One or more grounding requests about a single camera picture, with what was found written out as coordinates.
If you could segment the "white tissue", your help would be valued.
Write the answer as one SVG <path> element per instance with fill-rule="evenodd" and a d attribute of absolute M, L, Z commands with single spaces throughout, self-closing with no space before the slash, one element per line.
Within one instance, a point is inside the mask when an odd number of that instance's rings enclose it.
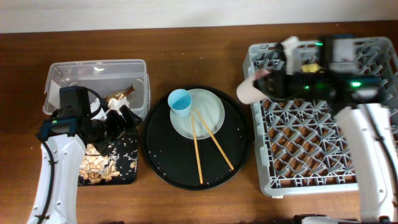
<path fill-rule="evenodd" d="M 120 107 L 122 106 L 127 106 L 129 107 L 129 102 L 127 100 L 127 98 L 124 96 L 121 99 L 115 99 L 115 98 L 111 98 L 108 101 L 108 108 L 110 110 L 115 110 L 118 114 L 122 115 L 121 111 L 120 111 Z"/>

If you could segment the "gold snack wrapper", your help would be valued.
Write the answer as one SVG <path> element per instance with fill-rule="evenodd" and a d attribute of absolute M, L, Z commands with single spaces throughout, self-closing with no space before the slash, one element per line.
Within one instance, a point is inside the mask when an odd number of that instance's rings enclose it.
<path fill-rule="evenodd" d="M 109 102 L 111 99 L 115 99 L 115 100 L 123 99 L 125 96 L 130 95 L 132 92 L 134 92 L 134 85 L 127 87 L 123 91 L 119 91 L 112 95 L 107 96 L 106 101 Z"/>

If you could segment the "yellow bowl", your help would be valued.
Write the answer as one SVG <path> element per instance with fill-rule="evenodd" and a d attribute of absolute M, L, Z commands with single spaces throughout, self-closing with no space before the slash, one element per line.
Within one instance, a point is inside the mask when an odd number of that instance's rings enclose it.
<path fill-rule="evenodd" d="M 306 64 L 301 66 L 301 70 L 304 73 L 317 73 L 320 71 L 322 68 L 319 66 L 317 63 L 311 63 L 311 64 Z"/>

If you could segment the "pink plastic cup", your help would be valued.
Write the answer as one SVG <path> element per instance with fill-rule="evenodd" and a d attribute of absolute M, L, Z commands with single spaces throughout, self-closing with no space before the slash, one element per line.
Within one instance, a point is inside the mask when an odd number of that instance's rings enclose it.
<path fill-rule="evenodd" d="M 256 71 L 253 76 L 245 79 L 245 81 L 243 81 L 236 90 L 240 102 L 244 103 L 245 105 L 249 105 L 257 101 L 267 99 L 268 96 L 254 87 L 254 81 L 266 77 L 268 74 L 269 71 L 262 69 Z"/>

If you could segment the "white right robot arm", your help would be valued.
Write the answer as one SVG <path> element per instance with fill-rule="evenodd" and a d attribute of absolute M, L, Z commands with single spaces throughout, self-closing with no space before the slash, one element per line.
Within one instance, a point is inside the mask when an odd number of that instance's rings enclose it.
<path fill-rule="evenodd" d="M 360 219 L 369 223 L 397 222 L 397 153 L 389 108 L 379 99 L 372 75 L 319 71 L 288 75 L 259 70 L 253 86 L 277 100 L 324 100 L 348 142 L 360 198 Z"/>

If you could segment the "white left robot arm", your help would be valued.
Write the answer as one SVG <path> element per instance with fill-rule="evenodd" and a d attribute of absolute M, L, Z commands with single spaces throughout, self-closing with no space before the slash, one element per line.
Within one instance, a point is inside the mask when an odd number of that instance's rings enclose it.
<path fill-rule="evenodd" d="M 78 170 L 88 144 L 106 149 L 120 144 L 123 134 L 138 134 L 142 118 L 127 106 L 111 110 L 106 119 L 87 106 L 55 110 L 40 127 L 42 167 L 29 223 L 76 223 Z"/>

